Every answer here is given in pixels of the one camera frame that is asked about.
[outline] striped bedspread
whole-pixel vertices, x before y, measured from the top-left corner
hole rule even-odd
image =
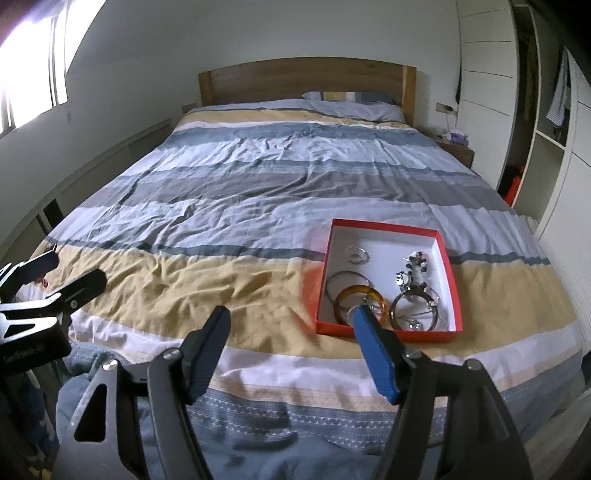
[[[242,468],[250,478],[253,464],[252,478],[283,478],[252,459],[288,451],[282,465],[308,458],[320,468],[318,455],[331,458],[333,473],[335,462],[354,470],[340,452],[375,458],[368,454],[381,451],[394,407],[355,342],[314,332],[330,222],[436,229],[464,332],[420,347],[446,362],[480,359],[529,438],[580,375],[580,328],[549,261],[503,200],[432,140],[402,122],[344,118],[326,103],[196,109],[69,215],[37,252],[58,245],[46,290],[95,267],[108,278],[106,293],[74,315],[72,338],[145,361],[224,304],[229,342],[190,417],[219,446],[206,456],[243,460],[213,460],[214,473],[237,478],[228,472]],[[74,353],[84,355],[70,362],[83,364],[89,348],[79,345]]]

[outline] window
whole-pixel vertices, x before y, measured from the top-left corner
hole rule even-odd
[[[66,72],[105,1],[67,1],[56,17],[20,23],[0,46],[0,134],[67,101]]]

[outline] white wall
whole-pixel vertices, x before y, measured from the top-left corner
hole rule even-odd
[[[415,123],[445,127],[456,106],[460,41],[454,0],[217,0],[170,58],[195,90],[200,71],[280,57],[359,57],[417,68]]]
[[[66,76],[68,102],[0,139],[0,257],[19,222],[65,178],[199,101],[198,72],[290,56],[413,65],[415,124],[445,125],[434,105],[455,105],[456,3],[107,0]]]

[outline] wooden headboard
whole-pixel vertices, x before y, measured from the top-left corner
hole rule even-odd
[[[414,122],[417,70],[408,65],[343,57],[253,61],[199,74],[203,106],[300,98],[306,92],[391,95]]]

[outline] nightstand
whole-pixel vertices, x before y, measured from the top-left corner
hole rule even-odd
[[[456,157],[465,167],[472,167],[472,160],[474,160],[474,151],[466,145],[451,143],[445,138],[435,137],[433,141],[447,153]]]

